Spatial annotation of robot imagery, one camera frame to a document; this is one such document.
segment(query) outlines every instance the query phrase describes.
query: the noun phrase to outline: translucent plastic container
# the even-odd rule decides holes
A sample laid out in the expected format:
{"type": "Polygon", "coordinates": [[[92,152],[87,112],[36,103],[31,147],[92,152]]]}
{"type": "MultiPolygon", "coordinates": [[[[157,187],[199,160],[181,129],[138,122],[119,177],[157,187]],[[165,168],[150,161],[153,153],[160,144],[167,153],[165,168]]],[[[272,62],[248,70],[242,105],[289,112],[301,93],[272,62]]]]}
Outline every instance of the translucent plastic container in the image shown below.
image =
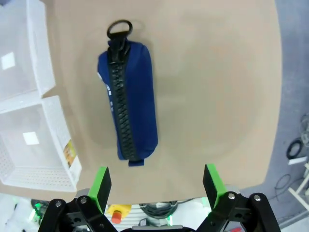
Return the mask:
{"type": "Polygon", "coordinates": [[[0,34],[0,101],[33,91],[40,97],[55,86],[42,2],[4,5],[0,34]]]}
{"type": "Polygon", "coordinates": [[[58,96],[0,111],[0,180],[17,187],[76,191],[82,167],[58,96]]]}

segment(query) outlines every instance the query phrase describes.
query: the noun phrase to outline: zipper teeth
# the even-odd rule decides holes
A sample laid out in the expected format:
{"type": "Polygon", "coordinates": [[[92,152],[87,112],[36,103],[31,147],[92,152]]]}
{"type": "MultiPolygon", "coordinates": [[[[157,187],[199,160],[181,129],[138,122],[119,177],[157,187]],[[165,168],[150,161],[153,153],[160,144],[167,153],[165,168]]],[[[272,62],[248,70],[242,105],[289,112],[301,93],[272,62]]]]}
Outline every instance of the zipper teeth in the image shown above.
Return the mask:
{"type": "Polygon", "coordinates": [[[123,64],[111,65],[112,101],[121,153],[125,159],[138,161],[129,122],[123,64]]]}

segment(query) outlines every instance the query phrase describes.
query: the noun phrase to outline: tabletop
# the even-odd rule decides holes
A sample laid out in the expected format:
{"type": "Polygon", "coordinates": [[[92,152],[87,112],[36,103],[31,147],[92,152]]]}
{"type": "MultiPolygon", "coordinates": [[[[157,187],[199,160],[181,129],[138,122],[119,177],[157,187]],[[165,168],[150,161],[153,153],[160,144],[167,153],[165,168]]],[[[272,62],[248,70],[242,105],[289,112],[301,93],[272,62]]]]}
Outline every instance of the tabletop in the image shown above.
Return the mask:
{"type": "MultiPolygon", "coordinates": [[[[100,166],[112,178],[109,203],[205,196],[205,163],[239,189],[266,176],[281,97],[281,39],[275,1],[44,0],[56,87],[82,164],[78,189],[100,166]],[[159,143],[141,167],[117,157],[98,56],[118,19],[152,57],[159,143]]],[[[2,186],[50,200],[75,193],[2,186]]]]}

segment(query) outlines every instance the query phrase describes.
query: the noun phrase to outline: gray floor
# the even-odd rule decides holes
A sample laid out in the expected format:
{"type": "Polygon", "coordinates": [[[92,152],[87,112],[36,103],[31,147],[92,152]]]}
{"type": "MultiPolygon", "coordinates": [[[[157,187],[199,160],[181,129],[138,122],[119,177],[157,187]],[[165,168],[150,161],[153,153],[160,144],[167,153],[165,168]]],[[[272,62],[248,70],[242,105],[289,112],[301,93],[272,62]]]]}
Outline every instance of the gray floor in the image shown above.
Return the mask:
{"type": "Polygon", "coordinates": [[[269,170],[263,184],[247,188],[242,191],[244,195],[254,192],[262,192],[270,199],[275,216],[279,223],[299,215],[305,208],[288,192],[289,185],[296,188],[301,181],[295,180],[304,173],[303,164],[289,166],[285,156],[289,143],[296,137],[300,137],[300,118],[309,112],[309,1],[307,0],[276,0],[281,28],[283,77],[281,109],[277,135],[271,157],[269,170]],[[282,193],[275,196],[275,186],[278,180],[285,174],[278,184],[285,188],[277,190],[282,193]]]}

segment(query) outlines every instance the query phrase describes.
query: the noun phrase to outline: robotic arm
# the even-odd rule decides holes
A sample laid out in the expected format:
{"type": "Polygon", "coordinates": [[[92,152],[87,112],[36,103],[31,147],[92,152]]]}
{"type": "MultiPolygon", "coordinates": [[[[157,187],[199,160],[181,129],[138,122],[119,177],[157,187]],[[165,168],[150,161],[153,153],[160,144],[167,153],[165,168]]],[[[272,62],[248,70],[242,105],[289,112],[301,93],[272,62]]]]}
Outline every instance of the robotic arm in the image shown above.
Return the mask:
{"type": "MultiPolygon", "coordinates": [[[[212,212],[196,232],[221,232],[230,221],[240,222],[246,232],[280,232],[267,197],[262,193],[249,198],[226,191],[213,164],[206,164],[203,184],[212,212]]],[[[118,232],[104,216],[112,182],[107,167],[100,168],[88,196],[66,203],[62,199],[50,201],[39,232],[72,232],[75,227],[87,225],[92,232],[118,232]]],[[[125,229],[126,232],[189,232],[183,226],[141,227],[125,229]]]]}

